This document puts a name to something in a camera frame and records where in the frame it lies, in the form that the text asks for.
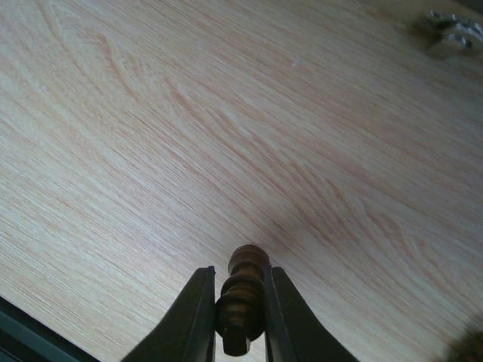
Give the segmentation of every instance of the wooden surface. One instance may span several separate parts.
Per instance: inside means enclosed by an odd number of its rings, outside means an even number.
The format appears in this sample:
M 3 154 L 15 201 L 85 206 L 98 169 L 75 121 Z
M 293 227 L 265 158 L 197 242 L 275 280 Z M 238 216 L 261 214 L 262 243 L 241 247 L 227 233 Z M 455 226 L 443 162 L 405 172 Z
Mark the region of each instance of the wooden surface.
M 255 243 L 360 361 L 439 360 L 483 312 L 483 64 L 414 45 L 433 5 L 3 0 L 2 296 L 115 361 Z

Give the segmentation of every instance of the metal object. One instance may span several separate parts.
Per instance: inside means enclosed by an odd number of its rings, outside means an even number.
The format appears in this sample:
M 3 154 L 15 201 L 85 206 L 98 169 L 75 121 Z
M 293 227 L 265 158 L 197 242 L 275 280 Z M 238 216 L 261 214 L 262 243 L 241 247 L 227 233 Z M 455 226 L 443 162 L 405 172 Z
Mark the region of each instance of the metal object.
M 161 322 L 122 362 L 214 362 L 215 327 L 231 355 L 249 350 L 262 332 L 267 362 L 356 362 L 320 324 L 282 268 L 259 247 L 238 248 L 230 277 L 214 302 L 214 267 L 199 268 Z M 94 362 L 20 309 L 0 303 L 0 360 Z
M 483 52 L 483 28 L 473 20 L 430 11 L 414 27 L 428 37 L 427 53 L 432 57 L 444 59 L 455 54 Z

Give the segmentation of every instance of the laminate floor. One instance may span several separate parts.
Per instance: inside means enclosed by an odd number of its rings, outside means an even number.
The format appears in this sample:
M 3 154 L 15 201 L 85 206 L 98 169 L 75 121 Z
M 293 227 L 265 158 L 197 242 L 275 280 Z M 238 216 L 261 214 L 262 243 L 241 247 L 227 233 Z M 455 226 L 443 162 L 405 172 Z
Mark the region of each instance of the laminate floor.
M 3 0 L 2 296 L 120 360 L 253 243 L 360 361 L 443 358 L 483 312 L 483 62 L 415 46 L 434 4 Z

